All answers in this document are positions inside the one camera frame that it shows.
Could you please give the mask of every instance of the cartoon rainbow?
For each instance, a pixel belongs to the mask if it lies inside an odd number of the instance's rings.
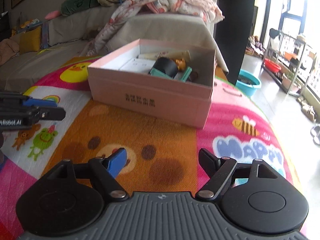
[[[46,96],[46,97],[44,97],[42,99],[56,102],[56,104],[58,104],[60,102],[60,97],[58,97],[56,95],[49,95],[49,96]]]

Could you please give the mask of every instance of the red basin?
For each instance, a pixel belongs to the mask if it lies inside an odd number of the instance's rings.
[[[273,73],[277,73],[281,70],[281,67],[277,63],[267,58],[264,60],[264,65],[267,67],[268,70],[270,70]]]

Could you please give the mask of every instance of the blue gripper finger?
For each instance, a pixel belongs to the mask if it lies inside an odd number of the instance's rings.
[[[106,160],[109,161],[107,171],[115,178],[127,162],[127,150],[119,148],[115,153],[106,158]]]
[[[42,100],[42,99],[34,99],[29,98],[27,101],[23,101],[24,106],[52,106],[57,107],[57,103],[51,100]]]

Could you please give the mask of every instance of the shoe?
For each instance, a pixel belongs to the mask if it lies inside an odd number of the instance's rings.
[[[301,111],[305,114],[306,117],[308,117],[308,119],[311,121],[311,122],[315,122],[316,121],[316,118],[315,118],[315,111],[313,110],[313,107],[312,106],[309,106],[309,105],[304,105],[301,109]]]
[[[312,136],[318,136],[320,134],[320,124],[317,123],[314,127],[312,127],[310,133]]]
[[[305,104],[307,104],[307,101],[303,98],[303,96],[299,96],[297,98],[297,101],[301,106],[304,106]]]
[[[314,142],[314,144],[320,146],[320,135],[314,136],[313,142]]]

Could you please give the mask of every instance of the teal basin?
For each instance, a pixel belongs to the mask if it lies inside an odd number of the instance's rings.
[[[248,97],[252,97],[257,89],[261,88],[261,81],[259,78],[256,78],[249,71],[240,69],[239,76],[243,76],[250,80],[251,84],[243,83],[237,80],[236,87],[239,88],[243,93],[245,93]]]

